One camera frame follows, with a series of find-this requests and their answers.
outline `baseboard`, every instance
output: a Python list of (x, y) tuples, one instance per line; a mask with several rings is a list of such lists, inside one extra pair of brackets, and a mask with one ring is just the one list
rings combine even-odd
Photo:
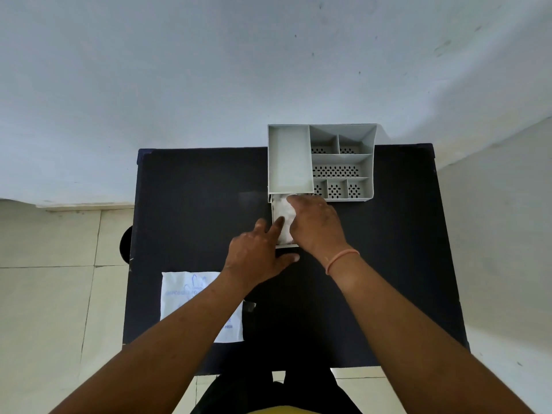
[(130, 202), (107, 202), (107, 203), (72, 203), (72, 204), (48, 204), (37, 205), (37, 208), (51, 212), (60, 211), (95, 211), (108, 209), (134, 209), (134, 203)]

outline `wristband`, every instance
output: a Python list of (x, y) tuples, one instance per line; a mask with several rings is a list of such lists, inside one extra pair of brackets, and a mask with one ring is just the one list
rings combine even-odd
[(331, 267), (332, 264), (334, 264), (336, 262), (336, 260), (338, 258), (341, 258), (343, 257), (345, 254), (349, 254), (349, 253), (356, 253), (358, 254), (359, 256), (361, 255), (358, 251), (356, 251), (354, 248), (348, 248), (347, 250), (343, 250), (343, 251), (340, 251), (339, 253), (337, 253), (328, 263), (328, 265), (326, 266), (326, 274), (329, 274), (329, 268)]

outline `yellow clothing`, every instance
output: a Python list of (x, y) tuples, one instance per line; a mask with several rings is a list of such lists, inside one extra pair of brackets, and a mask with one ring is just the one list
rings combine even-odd
[(312, 411), (301, 410), (300, 408), (284, 405), (281, 407), (271, 407), (264, 410), (253, 411), (250, 414), (316, 414)]

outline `forearm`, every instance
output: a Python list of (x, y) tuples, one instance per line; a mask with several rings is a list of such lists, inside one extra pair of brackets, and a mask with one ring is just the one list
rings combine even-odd
[(340, 258), (330, 274), (406, 411), (531, 412), (361, 257)]
[(125, 346), (52, 414), (172, 413), (247, 292), (222, 271), (204, 291)]

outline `table top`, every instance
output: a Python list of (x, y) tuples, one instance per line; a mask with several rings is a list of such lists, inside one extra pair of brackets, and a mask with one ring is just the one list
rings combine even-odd
[[(266, 148), (140, 150), (123, 343), (160, 318), (162, 271), (219, 271), (232, 237), (271, 220)], [(347, 241), (467, 346), (431, 144), (377, 145), (374, 198), (333, 203)], [(213, 344), (198, 374), (254, 360), (379, 365), (343, 295), (309, 254), (257, 286), (244, 342)], [(290, 252), (289, 249), (278, 253)]]

